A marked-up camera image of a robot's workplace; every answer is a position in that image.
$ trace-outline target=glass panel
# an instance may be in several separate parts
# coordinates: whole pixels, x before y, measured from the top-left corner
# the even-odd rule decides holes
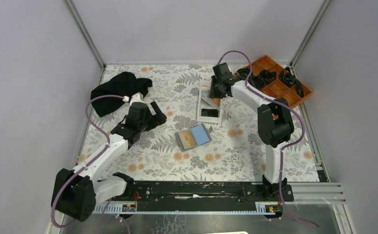
[[[340,233],[334,211],[329,205],[290,205],[300,218],[307,218],[321,226],[320,231],[308,228],[297,221],[281,220],[269,222],[262,215],[193,214],[162,215],[136,214],[127,219],[134,234],[209,234],[224,232],[248,232],[249,234],[335,234]],[[100,219],[93,214],[85,222],[77,222],[63,230],[62,234],[96,234]],[[113,214],[105,214],[100,230],[102,234],[127,234],[124,222]]]

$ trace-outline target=black phone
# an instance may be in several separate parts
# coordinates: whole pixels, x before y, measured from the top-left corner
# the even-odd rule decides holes
[[[219,110],[216,109],[202,109],[201,116],[206,117],[219,117]]]

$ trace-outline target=small box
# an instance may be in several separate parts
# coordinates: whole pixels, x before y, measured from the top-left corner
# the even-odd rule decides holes
[[[208,86],[199,88],[198,108],[196,111],[196,120],[207,123],[220,123],[222,120],[222,99],[209,98]]]
[[[308,88],[305,84],[301,82],[304,96],[300,97],[297,95],[297,85],[295,84],[292,87],[286,86],[282,81],[279,80],[279,75],[284,69],[281,65],[275,62],[271,57],[265,55],[260,59],[251,63],[252,72],[254,75],[258,75],[262,70],[268,70],[269,72],[277,72],[277,79],[269,83],[267,86],[261,89],[261,92],[264,94],[274,97],[274,98],[285,98],[288,102],[288,105],[291,108],[295,108],[301,103],[303,103],[309,96],[312,95],[312,90]]]
[[[200,124],[189,130],[177,132],[175,133],[175,137],[182,151],[193,149],[212,140],[204,124]]]

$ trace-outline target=table surface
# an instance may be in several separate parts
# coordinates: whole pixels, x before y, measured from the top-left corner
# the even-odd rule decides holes
[[[167,122],[149,132],[125,154],[110,165],[102,179],[116,172],[135,180],[186,181],[262,181],[265,172],[265,145],[257,134],[256,113],[235,98],[223,100],[220,124],[212,127],[212,141],[182,152],[174,133],[200,124],[196,121],[199,87],[210,83],[213,65],[109,65],[102,82],[128,71],[137,78],[150,78],[153,87],[144,101],[156,101]],[[231,66],[232,71],[242,66]],[[94,111],[92,119],[110,132],[128,112],[128,105],[100,118]],[[301,134],[301,125],[292,115],[295,132],[291,140]],[[79,161],[85,160],[105,143],[104,136],[89,127]],[[285,151],[284,170],[288,181],[319,181],[315,162],[307,138]]]

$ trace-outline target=cable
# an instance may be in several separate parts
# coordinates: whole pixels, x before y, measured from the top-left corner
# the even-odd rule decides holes
[[[87,106],[86,106],[86,117],[87,117],[87,120],[89,121],[89,123],[91,125],[93,125],[96,129],[98,129],[99,131],[101,131],[103,133],[103,135],[106,137],[107,139],[107,144],[106,146],[103,148],[102,151],[100,151],[100,153],[98,153],[92,160],[90,160],[90,162],[86,163],[86,167],[90,166],[93,162],[95,162],[106,150],[107,148],[109,147],[109,144],[110,144],[110,138],[109,138],[109,135],[103,131],[103,129],[99,128],[99,126],[97,126],[93,121],[92,119],[90,118],[89,116],[89,113],[88,113],[88,110],[89,110],[89,106],[92,102],[98,100],[98,99],[101,99],[101,98],[121,98],[123,99],[124,97],[122,96],[119,96],[119,95],[102,95],[102,96],[99,96],[99,97],[95,97],[93,99],[91,99],[89,101],[89,103],[87,103]],[[71,226],[75,219],[73,219],[72,221],[70,221],[69,223],[66,223],[66,224],[58,224],[57,221],[56,221],[56,217],[55,217],[55,214],[56,214],[56,205],[57,205],[57,202],[58,200],[60,199],[61,197],[61,194],[63,193],[63,191],[67,188],[67,186],[73,181],[73,179],[78,176],[81,172],[83,172],[86,167],[82,167],[80,168],[76,173],[74,173],[74,175],[72,175],[64,184],[63,186],[60,188],[60,190],[58,191],[56,197],[54,198],[54,201],[53,201],[53,205],[51,206],[51,222],[53,223],[54,226],[56,226],[57,228],[67,228],[69,226]]]
[[[130,230],[130,225],[129,225],[129,223],[128,223],[128,222],[126,221],[126,219],[123,218],[122,216],[119,216],[119,218],[120,218],[120,221],[125,222],[126,227],[127,227],[127,232],[128,232],[128,234],[131,234],[132,232],[131,232],[131,230]]]
[[[137,200],[139,199],[139,192],[134,192],[134,210],[137,211]]]
[[[300,116],[296,111],[294,111],[294,110],[293,110],[291,107],[289,107],[288,105],[285,105],[285,104],[283,104],[283,103],[281,103],[281,102],[275,101],[275,100],[273,100],[273,99],[271,99],[271,98],[267,98],[266,96],[260,94],[259,92],[255,91],[253,88],[251,88],[250,86],[248,86],[248,79],[249,79],[249,77],[251,76],[251,73],[252,73],[252,69],[251,69],[251,68],[252,68],[252,64],[251,64],[251,61],[249,60],[248,56],[246,56],[246,54],[244,54],[243,52],[238,51],[238,50],[230,50],[230,51],[224,53],[224,54],[222,55],[222,57],[219,59],[218,65],[221,63],[222,59],[224,58],[224,56],[225,56],[226,54],[228,54],[228,53],[232,53],[232,52],[242,54],[242,55],[246,58],[246,60],[248,60],[250,71],[249,71],[248,76],[247,76],[246,79],[245,79],[245,88],[247,88],[247,89],[248,89],[249,91],[251,91],[252,93],[256,94],[258,97],[262,98],[263,100],[270,101],[270,102],[272,102],[272,103],[278,104],[278,105],[280,105],[280,106],[286,108],[287,110],[289,110],[290,112],[292,112],[292,113],[298,118],[298,120],[299,120],[299,122],[300,122],[300,124],[301,124],[301,126],[302,126],[302,132],[301,132],[301,136],[300,136],[300,138],[299,138],[298,140],[296,140],[296,141],[294,141],[294,142],[292,142],[292,143],[289,143],[289,144],[287,144],[287,145],[285,145],[285,146],[283,146],[283,147],[281,148],[281,153],[280,153],[280,159],[281,159],[281,162],[280,162],[280,175],[279,175],[279,192],[280,192],[280,198],[281,198],[281,202],[282,202],[282,204],[284,205],[285,209],[286,209],[286,210],[291,214],[291,216],[293,217],[293,218],[286,218],[286,217],[285,217],[284,219],[295,219],[296,221],[300,222],[301,224],[303,224],[303,225],[305,225],[305,226],[307,226],[307,227],[309,227],[309,228],[313,228],[313,229],[315,229],[315,230],[320,230],[321,227],[320,227],[317,223],[315,223],[315,222],[313,222],[313,221],[311,221],[311,220],[308,220],[308,219],[304,219],[304,218],[298,218],[298,217],[296,217],[295,214],[294,214],[294,213],[288,208],[288,206],[285,204],[284,197],[282,196],[282,192],[281,192],[281,191],[282,191],[282,186],[281,186],[281,184],[282,184],[282,172],[283,172],[283,167],[284,167],[284,152],[283,152],[283,150],[284,150],[286,147],[289,147],[289,146],[291,146],[291,145],[295,145],[295,144],[297,144],[298,142],[300,142],[300,141],[304,138],[304,136],[305,136],[305,125],[304,125],[303,119],[301,118],[301,116]]]
[[[103,211],[101,212],[100,219],[99,219],[99,224],[98,224],[98,226],[97,226],[97,234],[100,233],[101,220],[103,220],[103,215],[104,215],[104,213],[106,212],[107,207],[109,206],[109,203],[110,203],[111,201],[112,201],[112,199],[110,198],[110,199],[107,201],[107,204],[104,206]]]

